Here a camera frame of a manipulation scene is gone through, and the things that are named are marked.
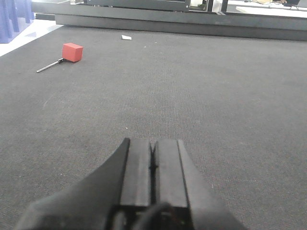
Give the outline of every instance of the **white paper scrap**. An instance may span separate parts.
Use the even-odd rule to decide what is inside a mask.
[[[122,35],[121,39],[123,39],[123,40],[132,40],[132,37]]]

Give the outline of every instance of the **cable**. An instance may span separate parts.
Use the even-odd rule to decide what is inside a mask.
[[[162,202],[149,207],[140,219],[135,223],[132,230],[146,230],[151,224],[151,220],[164,210],[168,210],[172,216],[172,220],[178,224],[179,221],[176,218],[174,208],[168,202]]]

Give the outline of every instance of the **gray carpet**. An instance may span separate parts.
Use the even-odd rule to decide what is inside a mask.
[[[83,59],[37,74],[67,42],[84,46]],[[306,229],[306,50],[62,27],[0,57],[0,229],[98,167],[124,137],[183,139],[251,230]]]

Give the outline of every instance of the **red block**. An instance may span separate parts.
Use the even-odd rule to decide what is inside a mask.
[[[82,58],[83,47],[74,43],[65,43],[63,45],[62,58],[76,62]]]

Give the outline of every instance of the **white floor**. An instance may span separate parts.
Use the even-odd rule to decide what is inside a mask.
[[[0,57],[15,50],[51,31],[58,29],[62,25],[56,25],[55,21],[37,20],[35,19],[24,31],[15,37],[8,44],[0,44]]]

